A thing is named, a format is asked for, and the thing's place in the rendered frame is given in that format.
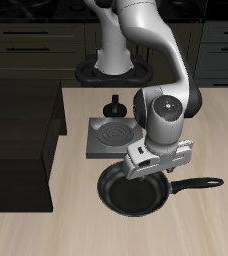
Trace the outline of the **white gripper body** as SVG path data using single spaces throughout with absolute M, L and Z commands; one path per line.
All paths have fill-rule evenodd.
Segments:
M 180 141 L 176 144 L 176 149 L 167 154 L 163 153 L 166 146 L 160 147 L 158 152 L 150 151 L 145 146 L 145 140 L 140 139 L 127 147 L 123 162 L 124 176 L 132 180 L 187 164 L 191 160 L 192 147 L 193 141 Z

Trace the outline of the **black frying pan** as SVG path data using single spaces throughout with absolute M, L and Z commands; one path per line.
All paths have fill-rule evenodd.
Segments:
M 205 189 L 224 184 L 219 178 L 191 178 L 169 182 L 163 172 L 128 180 L 123 174 L 123 162 L 106 168 L 97 182 L 100 200 L 110 210 L 127 217 L 142 217 L 159 210 L 170 194 L 185 189 Z

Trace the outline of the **dark grey stove plate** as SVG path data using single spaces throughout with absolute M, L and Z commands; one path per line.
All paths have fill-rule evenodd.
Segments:
M 86 158 L 123 159 L 127 147 L 142 137 L 142 128 L 134 118 L 90 118 Z

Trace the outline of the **round black stove knob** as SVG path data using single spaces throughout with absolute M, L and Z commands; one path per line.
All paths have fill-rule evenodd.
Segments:
M 119 102 L 119 96 L 113 95 L 112 102 L 105 105 L 103 108 L 103 115 L 105 117 L 125 117 L 127 108 Z

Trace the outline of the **dark grey kitchen cupboard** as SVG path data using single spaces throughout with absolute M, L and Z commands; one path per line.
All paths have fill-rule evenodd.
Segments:
M 201 88 L 228 88 L 228 21 L 204 24 L 194 81 Z

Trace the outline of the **dark wooden cabinet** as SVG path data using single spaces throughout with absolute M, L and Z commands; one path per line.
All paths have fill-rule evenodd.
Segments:
M 58 79 L 0 80 L 0 212 L 51 212 L 49 179 L 67 133 Z

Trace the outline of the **dark olive kitchen cupboard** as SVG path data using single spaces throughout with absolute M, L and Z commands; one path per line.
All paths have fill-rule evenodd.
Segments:
M 194 75 L 202 23 L 168 23 L 176 33 Z M 127 40 L 154 71 L 149 85 L 172 83 L 166 58 Z M 76 66 L 102 46 L 99 23 L 0 23 L 0 79 L 61 79 L 63 87 L 80 87 Z

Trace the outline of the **black kitchen countertop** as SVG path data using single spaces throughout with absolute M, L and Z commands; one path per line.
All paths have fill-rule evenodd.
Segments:
M 161 0 L 165 22 L 228 21 L 228 0 Z M 98 23 L 83 0 L 0 0 L 0 23 Z

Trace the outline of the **flat black base plate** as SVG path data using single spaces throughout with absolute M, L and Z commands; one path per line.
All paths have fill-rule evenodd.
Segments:
M 133 68 L 124 74 L 108 75 L 95 68 L 96 54 L 89 54 L 76 67 L 75 76 L 82 87 L 144 87 L 153 78 L 153 69 L 139 54 L 132 54 Z

